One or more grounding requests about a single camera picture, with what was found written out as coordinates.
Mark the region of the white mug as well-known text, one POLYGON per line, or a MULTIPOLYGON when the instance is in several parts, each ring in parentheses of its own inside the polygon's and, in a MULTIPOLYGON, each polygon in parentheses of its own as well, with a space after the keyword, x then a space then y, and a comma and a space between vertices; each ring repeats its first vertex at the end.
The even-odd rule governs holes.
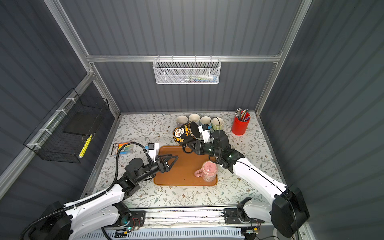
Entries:
POLYGON ((189 115, 189 121, 190 122, 195 122, 198 125, 200 124, 200 119, 201 119, 201 117, 198 114, 191 114, 191 115, 189 115))

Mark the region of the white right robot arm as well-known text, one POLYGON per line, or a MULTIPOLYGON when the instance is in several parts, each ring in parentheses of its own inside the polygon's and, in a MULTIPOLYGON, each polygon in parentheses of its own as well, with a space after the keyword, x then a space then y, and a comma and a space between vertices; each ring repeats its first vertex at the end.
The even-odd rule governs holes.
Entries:
POLYGON ((197 140, 193 136, 174 137, 174 140, 197 155, 214 157, 215 164, 245 180, 266 198, 267 202, 264 204, 250 197, 241 201, 237 205, 237 217, 240 221, 271 222, 281 235, 293 237, 310 218, 301 190, 294 185, 287 187, 255 167, 244 154, 231 147, 224 131, 215 131, 212 137, 210 142, 197 140))

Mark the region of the purple mug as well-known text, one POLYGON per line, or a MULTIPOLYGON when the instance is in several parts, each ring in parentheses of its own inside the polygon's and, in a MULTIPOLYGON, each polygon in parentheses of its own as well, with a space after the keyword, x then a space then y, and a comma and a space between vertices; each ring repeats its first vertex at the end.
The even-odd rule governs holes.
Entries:
POLYGON ((176 118, 177 126, 180 127, 186 123, 188 123, 189 118, 187 116, 181 115, 176 118))

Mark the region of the black patterned mug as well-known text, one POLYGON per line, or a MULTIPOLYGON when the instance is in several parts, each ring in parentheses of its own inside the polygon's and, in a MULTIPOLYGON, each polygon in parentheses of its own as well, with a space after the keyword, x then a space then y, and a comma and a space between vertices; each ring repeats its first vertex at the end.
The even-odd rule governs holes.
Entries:
POLYGON ((201 133, 196 122, 187 122, 186 124, 175 128, 172 136, 177 145, 183 146, 187 143, 199 140, 201 133))

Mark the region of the pink patterned mug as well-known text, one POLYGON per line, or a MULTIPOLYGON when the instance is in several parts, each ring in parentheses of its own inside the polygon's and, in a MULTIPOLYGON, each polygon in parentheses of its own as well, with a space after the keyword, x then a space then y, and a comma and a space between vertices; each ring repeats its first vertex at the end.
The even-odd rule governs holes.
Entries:
POLYGON ((217 172, 217 165, 211 161, 206 161, 199 170, 195 171, 194 176, 202 178, 205 182, 210 183, 216 179, 217 172))

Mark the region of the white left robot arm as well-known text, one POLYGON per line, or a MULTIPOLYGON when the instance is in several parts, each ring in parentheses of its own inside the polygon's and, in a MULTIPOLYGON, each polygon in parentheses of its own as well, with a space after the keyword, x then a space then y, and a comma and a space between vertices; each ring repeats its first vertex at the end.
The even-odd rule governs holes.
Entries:
POLYGON ((159 155, 159 145, 138 145, 145 153, 148 164, 140 158, 132 159, 122 177, 115 175, 113 183, 105 190, 86 198, 61 205, 55 202, 42 216, 25 227, 19 239, 73 240, 99 228, 121 224, 129 219, 130 211, 123 200, 140 189, 140 183, 153 179, 157 173, 169 172, 178 156, 159 155))

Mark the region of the light green mug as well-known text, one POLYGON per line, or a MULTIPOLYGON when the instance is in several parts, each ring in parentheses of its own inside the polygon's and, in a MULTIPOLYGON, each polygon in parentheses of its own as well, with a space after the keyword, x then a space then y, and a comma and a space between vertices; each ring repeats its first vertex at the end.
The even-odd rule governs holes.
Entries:
POLYGON ((211 125, 214 131, 222 130, 224 127, 224 120, 219 117, 213 117, 211 121, 211 125))

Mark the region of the light blue mug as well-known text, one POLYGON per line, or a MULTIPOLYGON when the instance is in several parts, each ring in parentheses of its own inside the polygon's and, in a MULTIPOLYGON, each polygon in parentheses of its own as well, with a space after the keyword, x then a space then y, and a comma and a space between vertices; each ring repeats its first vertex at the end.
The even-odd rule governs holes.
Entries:
POLYGON ((203 117, 201 117, 201 119, 200 119, 200 123, 201 123, 201 125, 209 125, 210 122, 211 122, 211 118, 208 117, 208 116, 203 116, 203 117))

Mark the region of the orange plastic tray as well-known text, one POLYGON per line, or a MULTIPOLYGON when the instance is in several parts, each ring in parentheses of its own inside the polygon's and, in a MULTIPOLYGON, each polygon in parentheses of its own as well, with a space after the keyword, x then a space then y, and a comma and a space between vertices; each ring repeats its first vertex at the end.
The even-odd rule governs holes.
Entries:
POLYGON ((177 162, 169 172, 157 173, 154 178, 158 186, 215 186, 218 179, 206 182, 202 177, 195 177, 194 173, 201 169, 204 162, 209 160, 208 155, 186 154, 180 146, 162 146, 159 149, 160 155, 171 154, 178 156, 177 162))

